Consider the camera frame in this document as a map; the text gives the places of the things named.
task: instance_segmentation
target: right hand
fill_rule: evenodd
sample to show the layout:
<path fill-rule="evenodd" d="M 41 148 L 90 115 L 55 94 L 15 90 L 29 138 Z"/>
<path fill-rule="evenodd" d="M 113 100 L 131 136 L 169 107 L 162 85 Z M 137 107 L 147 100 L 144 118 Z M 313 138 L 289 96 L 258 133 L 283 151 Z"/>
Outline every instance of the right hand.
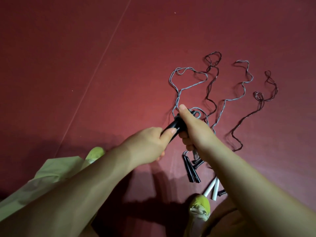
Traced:
<path fill-rule="evenodd" d="M 188 128 L 188 133 L 183 131 L 179 133 L 179 137 L 182 138 L 188 151 L 197 149 L 201 159 L 205 160 L 205 155 L 211 151 L 211 148 L 223 145 L 211 128 L 204 121 L 195 118 L 185 105 L 179 106 L 179 113 Z"/>

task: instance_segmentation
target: black handle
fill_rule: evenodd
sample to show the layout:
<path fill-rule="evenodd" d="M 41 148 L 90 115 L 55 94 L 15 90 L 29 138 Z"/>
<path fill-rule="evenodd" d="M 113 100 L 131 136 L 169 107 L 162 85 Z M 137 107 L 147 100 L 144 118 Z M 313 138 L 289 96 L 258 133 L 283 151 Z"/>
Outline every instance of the black handle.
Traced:
<path fill-rule="evenodd" d="M 195 182 L 196 182 L 196 183 L 201 183 L 201 180 L 200 180 L 199 176 L 197 175 L 197 172 L 196 172 L 195 169 L 193 168 L 193 166 L 192 166 L 192 164 L 191 164 L 189 158 L 188 158 L 186 155 L 184 156 L 184 158 L 185 158 L 186 162 L 188 163 L 190 172 L 192 173 L 192 175 L 193 175 L 193 177 L 194 177 L 194 179 L 195 179 Z"/>
<path fill-rule="evenodd" d="M 190 111 L 190 112 L 192 115 L 195 115 L 196 113 L 198 113 L 197 111 Z M 179 114 L 176 115 L 176 117 L 174 118 L 174 121 L 170 125 L 168 125 L 161 132 L 161 134 L 163 134 L 169 128 L 176 128 L 177 129 L 176 133 L 172 136 L 170 141 L 172 141 L 177 136 L 177 134 L 179 134 L 180 132 L 187 130 L 186 124 L 184 123 L 184 121 L 182 120 L 182 118 L 180 117 Z"/>
<path fill-rule="evenodd" d="M 199 161 L 197 161 L 195 163 L 195 165 L 193 166 L 193 168 L 196 170 L 201 164 L 203 164 L 205 161 L 203 161 L 202 159 L 199 159 Z"/>
<path fill-rule="evenodd" d="M 227 194 L 226 190 L 222 190 L 222 191 L 218 191 L 218 192 L 217 192 L 217 195 L 218 195 L 218 196 L 222 196 L 222 195 L 224 195 L 224 194 Z"/>
<path fill-rule="evenodd" d="M 186 172 L 187 172 L 187 174 L 188 174 L 189 181 L 190 181 L 191 183 L 193 183 L 193 182 L 195 182 L 195 181 L 194 181 L 192 172 L 190 171 L 189 165 L 188 165 L 188 163 L 187 163 L 187 161 L 186 161 L 185 155 L 182 155 L 182 158 L 183 158 L 183 161 L 184 161 L 184 166 L 185 166 Z"/>

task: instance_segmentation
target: finger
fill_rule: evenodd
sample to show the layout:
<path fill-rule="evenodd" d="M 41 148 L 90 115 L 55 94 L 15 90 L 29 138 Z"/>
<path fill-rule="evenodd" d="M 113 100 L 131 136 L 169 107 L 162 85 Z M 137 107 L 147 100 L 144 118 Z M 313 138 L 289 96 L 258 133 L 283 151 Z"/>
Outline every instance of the finger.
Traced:
<path fill-rule="evenodd" d="M 179 114 L 187 126 L 192 125 L 197 120 L 184 104 L 179 106 Z"/>
<path fill-rule="evenodd" d="M 187 149 L 188 151 L 193 151 L 193 150 L 194 150 L 194 146 L 193 146 L 193 145 L 187 145 L 187 146 L 186 146 L 186 149 Z"/>
<path fill-rule="evenodd" d="M 182 131 L 182 132 L 179 133 L 179 137 L 181 139 L 188 138 L 188 133 L 186 131 Z"/>
<path fill-rule="evenodd" d="M 192 141 L 190 138 L 183 138 L 182 143 L 185 145 L 193 145 Z"/>
<path fill-rule="evenodd" d="M 176 128 L 169 128 L 160 136 L 160 140 L 163 142 L 165 147 L 167 147 L 171 138 L 174 136 L 176 132 L 177 132 Z"/>

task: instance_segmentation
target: jump rope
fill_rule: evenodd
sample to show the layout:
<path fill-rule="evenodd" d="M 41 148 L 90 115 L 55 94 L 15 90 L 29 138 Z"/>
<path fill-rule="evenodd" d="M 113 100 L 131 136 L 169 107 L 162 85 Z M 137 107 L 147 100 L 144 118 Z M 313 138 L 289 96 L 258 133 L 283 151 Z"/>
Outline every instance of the jump rope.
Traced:
<path fill-rule="evenodd" d="M 212 62 L 212 59 L 211 57 L 216 57 L 217 58 L 217 61 L 215 62 Z M 171 127 L 176 127 L 177 128 L 177 132 L 176 134 L 173 136 L 173 138 L 181 131 L 184 131 L 186 130 L 186 125 L 184 123 L 184 121 L 180 118 L 179 114 L 175 115 L 174 111 L 177 110 L 179 111 L 179 100 L 180 100 L 180 95 L 181 93 L 184 91 L 184 90 L 187 90 L 187 89 L 190 89 L 194 86 L 197 86 L 201 83 L 204 83 L 204 82 L 207 82 L 208 79 L 209 79 L 209 72 L 211 71 L 212 68 L 216 69 L 217 73 L 216 73 L 216 76 L 212 79 L 212 81 L 207 85 L 207 90 L 206 90 L 206 97 L 205 97 L 205 100 L 208 100 L 209 102 L 211 102 L 213 105 L 214 105 L 214 110 L 211 111 L 209 114 L 207 114 L 203 109 L 201 109 L 200 107 L 192 107 L 189 109 L 189 111 L 194 115 L 196 116 L 196 114 L 198 114 L 198 116 L 196 116 L 196 118 L 201 118 L 202 117 L 202 114 L 201 112 L 204 114 L 204 122 L 210 126 L 209 124 L 209 120 L 208 120 L 208 117 L 212 114 L 214 114 L 217 110 L 217 105 L 216 103 L 210 99 L 209 95 L 210 95 L 210 92 L 211 92 L 211 89 L 212 89 L 212 84 L 216 81 L 218 75 L 219 75 L 219 68 L 217 67 L 217 65 L 219 64 L 219 62 L 221 61 L 222 59 L 222 54 L 219 52 L 219 51 L 214 51 L 212 53 L 210 53 L 209 55 L 206 55 L 204 57 L 204 61 L 208 64 L 208 67 L 206 69 L 206 71 L 196 71 L 194 68 L 192 67 L 178 67 L 176 68 L 170 75 L 169 77 L 169 83 L 172 85 L 172 87 L 176 90 L 177 92 L 177 98 L 176 98 L 176 101 L 175 101 L 175 106 L 174 108 L 172 109 L 172 115 L 174 116 L 175 118 L 175 121 L 172 122 L 166 129 L 168 128 L 171 128 Z M 243 94 L 237 98 L 234 98 L 234 99 L 224 99 L 224 103 L 223 103 L 223 107 L 222 107 L 222 110 L 219 112 L 219 115 L 218 115 L 218 118 L 217 120 L 215 121 L 215 123 L 210 126 L 210 128 L 212 129 L 212 131 L 214 132 L 214 134 L 216 134 L 216 131 L 214 130 L 214 127 L 219 123 L 219 120 L 223 114 L 223 111 L 226 107 L 226 103 L 227 101 L 235 101 L 235 100 L 239 100 L 240 98 L 242 98 L 245 94 L 246 94 L 246 88 L 244 86 L 244 84 L 248 84 L 250 83 L 252 80 L 253 80 L 253 75 L 248 71 L 249 70 L 249 61 L 244 61 L 244 60 L 237 60 L 234 64 L 236 63 L 247 63 L 247 68 L 246 68 L 246 76 L 250 76 L 250 80 L 247 80 L 247 81 L 243 81 L 243 82 L 240 82 L 239 84 L 241 84 L 242 88 L 243 88 Z M 185 87 L 185 88 L 182 88 L 182 89 L 178 89 L 176 87 L 176 85 L 172 82 L 172 78 L 175 74 L 177 75 L 183 75 L 185 73 L 185 71 L 187 70 L 191 70 L 193 71 L 194 73 L 196 74 L 201 74 L 201 75 L 205 75 L 205 80 L 202 80 L 198 83 L 195 83 L 191 86 L 188 86 L 188 87 Z M 242 124 L 242 122 L 248 118 L 249 116 L 257 113 L 258 111 L 262 110 L 262 108 L 264 107 L 264 104 L 265 102 L 268 102 L 268 101 L 271 101 L 275 98 L 276 94 L 278 93 L 278 87 L 277 87 L 277 84 L 275 83 L 275 81 L 271 78 L 271 71 L 265 71 L 265 76 L 266 76 L 266 81 L 267 83 L 269 84 L 272 84 L 274 85 L 274 90 L 272 91 L 272 94 L 271 94 L 271 97 L 268 98 L 268 99 L 264 99 L 263 97 L 263 94 L 261 92 L 254 92 L 253 93 L 253 96 L 254 98 L 259 102 L 258 103 L 258 107 L 255 111 L 249 113 L 248 115 L 244 116 L 242 119 L 239 120 L 239 122 L 237 123 L 237 125 L 230 131 L 230 134 L 232 135 L 232 137 L 237 140 L 240 144 L 240 147 L 238 149 L 233 149 L 233 152 L 235 151 L 239 151 L 242 149 L 243 147 L 243 143 L 234 135 L 234 132 L 235 130 L 240 127 L 240 125 Z M 189 181 L 190 182 L 196 182 L 196 183 L 200 183 L 201 180 L 198 176 L 198 174 L 196 173 L 196 169 L 204 163 L 203 160 L 201 160 L 197 154 L 197 151 L 194 150 L 193 151 L 193 157 L 194 157 L 194 160 L 191 161 L 189 160 L 188 156 L 187 156 L 187 153 L 188 151 L 184 151 L 184 153 L 182 154 L 182 158 L 184 160 L 184 165 L 185 165 L 185 169 L 187 171 L 187 174 L 188 174 L 188 178 L 189 178 Z M 204 191 L 203 195 L 205 196 L 208 196 L 208 194 L 210 193 L 210 191 L 212 190 L 212 188 L 214 187 L 214 191 L 213 191 L 213 195 L 212 195 L 212 199 L 213 200 L 216 200 L 216 197 L 217 196 L 221 196 L 223 194 L 226 193 L 225 190 L 222 190 L 222 191 L 219 191 L 218 192 L 218 187 L 219 187 L 219 179 L 217 177 L 215 177 L 215 179 L 213 179 L 213 181 L 209 184 L 209 186 L 206 188 L 206 190 Z"/>

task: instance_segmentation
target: shoe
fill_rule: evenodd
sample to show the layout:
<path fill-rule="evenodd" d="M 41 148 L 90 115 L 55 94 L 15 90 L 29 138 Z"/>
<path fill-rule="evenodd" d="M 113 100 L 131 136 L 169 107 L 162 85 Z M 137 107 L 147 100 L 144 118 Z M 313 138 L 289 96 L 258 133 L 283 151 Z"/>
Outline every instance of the shoe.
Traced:
<path fill-rule="evenodd" d="M 202 219 L 207 221 L 211 214 L 211 207 L 209 200 L 204 195 L 196 196 L 189 206 L 189 222 L 184 231 L 184 237 L 190 237 L 190 231 L 195 219 Z"/>
<path fill-rule="evenodd" d="M 103 156 L 105 154 L 105 151 L 103 148 L 101 147 L 94 147 L 89 154 L 86 157 L 86 161 L 89 164 L 92 164 L 93 162 L 95 162 L 97 159 L 99 159 L 101 156 Z"/>

